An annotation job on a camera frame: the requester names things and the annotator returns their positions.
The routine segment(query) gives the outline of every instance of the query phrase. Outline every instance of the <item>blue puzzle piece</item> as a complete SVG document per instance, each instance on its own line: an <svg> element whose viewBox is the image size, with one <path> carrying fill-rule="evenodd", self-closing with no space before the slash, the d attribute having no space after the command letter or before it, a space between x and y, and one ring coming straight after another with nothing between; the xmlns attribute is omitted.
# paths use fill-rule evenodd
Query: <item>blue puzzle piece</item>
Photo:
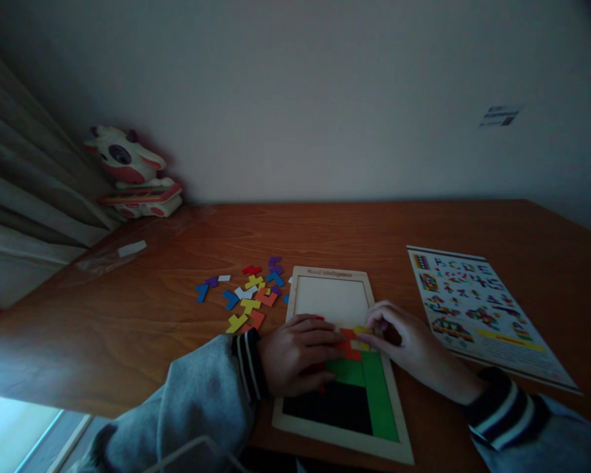
<svg viewBox="0 0 591 473"><path fill-rule="evenodd" d="M282 278L280 276L278 276L278 273L269 273L269 276L267 276L265 278L265 280L267 282L274 281L278 285L278 287L284 286L284 281L282 280Z"/></svg>
<svg viewBox="0 0 591 473"><path fill-rule="evenodd" d="M208 284L200 284L197 286L195 291L199 292L199 297L197 298L197 304L201 304L204 300L206 300L206 294L208 293Z"/></svg>
<svg viewBox="0 0 591 473"><path fill-rule="evenodd" d="M269 272L276 273L278 275L281 275L284 273L284 271L282 270L282 268L279 265L275 265L274 267L269 268Z"/></svg>
<svg viewBox="0 0 591 473"><path fill-rule="evenodd" d="M240 300L234 292L228 290L223 292L223 297L229 301L225 306L228 310L234 309Z"/></svg>

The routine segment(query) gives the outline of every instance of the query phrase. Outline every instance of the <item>red toy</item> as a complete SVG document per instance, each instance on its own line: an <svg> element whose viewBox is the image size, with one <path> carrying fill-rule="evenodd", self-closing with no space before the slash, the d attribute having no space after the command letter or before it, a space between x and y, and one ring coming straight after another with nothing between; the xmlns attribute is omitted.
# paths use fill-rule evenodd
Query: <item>red toy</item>
<svg viewBox="0 0 591 473"><path fill-rule="evenodd" d="M103 168L118 180L118 190L101 197L100 204L112 206L130 218L168 217L182 204L182 186L170 177L157 178L166 162L143 148L135 131L124 133L102 125L90 131L95 138L86 141L85 148L100 154Z"/></svg>

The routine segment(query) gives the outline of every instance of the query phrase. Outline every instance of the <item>plastic bag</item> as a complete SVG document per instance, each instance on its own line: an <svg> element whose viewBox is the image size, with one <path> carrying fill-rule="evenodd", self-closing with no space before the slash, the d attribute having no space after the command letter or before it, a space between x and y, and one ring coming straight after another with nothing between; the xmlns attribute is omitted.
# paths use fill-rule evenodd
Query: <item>plastic bag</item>
<svg viewBox="0 0 591 473"><path fill-rule="evenodd" d="M169 218L142 217L131 221L103 240L101 248L68 266L58 287L87 284L143 254L169 244L175 237L214 213L212 207L182 206ZM118 233L123 232L124 235L118 236Z"/></svg>

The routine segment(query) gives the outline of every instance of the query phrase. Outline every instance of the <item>gray sleeve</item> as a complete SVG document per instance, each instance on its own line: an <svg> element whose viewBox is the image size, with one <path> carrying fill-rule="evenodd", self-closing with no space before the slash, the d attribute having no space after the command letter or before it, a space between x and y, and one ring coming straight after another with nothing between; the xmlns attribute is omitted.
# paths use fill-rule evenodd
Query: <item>gray sleeve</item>
<svg viewBox="0 0 591 473"><path fill-rule="evenodd" d="M142 405L103 428L71 472L142 472L200 436L237 457L251 434L254 403L267 387L253 329L221 335L172 362L166 383ZM226 456L205 443L166 472L227 471Z"/></svg>
<svg viewBox="0 0 591 473"><path fill-rule="evenodd" d="M526 394L497 368L479 375L487 389L461 408L491 472L591 472L590 422L553 399Z"/></svg>

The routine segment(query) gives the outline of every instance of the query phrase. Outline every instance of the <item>hand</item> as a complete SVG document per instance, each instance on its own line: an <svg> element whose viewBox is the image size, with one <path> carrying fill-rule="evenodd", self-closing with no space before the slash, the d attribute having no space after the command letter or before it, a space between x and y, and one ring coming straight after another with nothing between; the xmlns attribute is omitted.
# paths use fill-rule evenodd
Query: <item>hand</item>
<svg viewBox="0 0 591 473"><path fill-rule="evenodd" d="M393 345L372 334L357 338L389 356L422 384L453 402L469 405L483 392L484 381L451 354L415 316L389 301L374 304L368 313L368 328L396 328L403 339Z"/></svg>
<svg viewBox="0 0 591 473"><path fill-rule="evenodd" d="M335 379L328 371L301 374L316 363L343 357L339 348L328 346L345 340L335 326L316 320L314 315L296 315L285 325L258 342L270 394L297 396L322 387Z"/></svg>

